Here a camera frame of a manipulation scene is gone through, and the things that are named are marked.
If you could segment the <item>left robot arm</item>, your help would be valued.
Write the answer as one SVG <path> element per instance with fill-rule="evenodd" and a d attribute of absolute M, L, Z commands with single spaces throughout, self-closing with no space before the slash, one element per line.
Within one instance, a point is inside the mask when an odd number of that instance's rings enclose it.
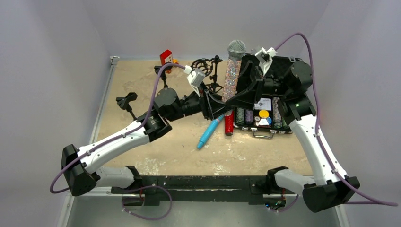
<path fill-rule="evenodd" d="M 229 106 L 207 90 L 193 91 L 179 99 L 174 89 L 164 88 L 157 92 L 152 105 L 149 113 L 105 139 L 80 148 L 72 144 L 63 148 L 61 170 L 73 196 L 83 195 L 96 187 L 131 187 L 139 180 L 134 167 L 110 168 L 105 167 L 105 163 L 163 137 L 172 130 L 169 124 L 172 121 L 197 113 L 202 113 L 207 120 L 214 120 L 229 110 Z"/>

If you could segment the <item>rhinestone silver microphone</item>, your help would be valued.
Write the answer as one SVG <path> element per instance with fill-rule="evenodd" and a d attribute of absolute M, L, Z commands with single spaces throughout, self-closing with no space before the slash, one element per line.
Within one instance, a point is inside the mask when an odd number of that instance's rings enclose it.
<path fill-rule="evenodd" d="M 241 40 L 233 40 L 228 46 L 228 61 L 225 74 L 222 101 L 226 102 L 236 93 L 236 87 L 242 64 L 242 57 L 245 54 L 246 46 Z"/>

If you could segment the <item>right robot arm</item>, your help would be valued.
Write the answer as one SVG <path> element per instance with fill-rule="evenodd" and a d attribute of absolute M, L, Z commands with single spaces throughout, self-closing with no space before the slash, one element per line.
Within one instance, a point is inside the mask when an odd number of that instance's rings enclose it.
<path fill-rule="evenodd" d="M 262 68 L 264 59 L 252 54 L 242 58 L 236 95 L 228 100 L 231 107 L 251 110 L 261 98 L 278 100 L 278 111 L 300 142 L 313 176 L 307 177 L 281 166 L 267 172 L 267 191 L 288 189 L 301 196 L 314 213 L 344 204 L 360 186 L 357 177 L 348 176 L 329 147 L 317 125 L 317 111 L 306 95 L 313 83 L 312 68 L 301 59 L 276 56 L 270 67 Z"/>

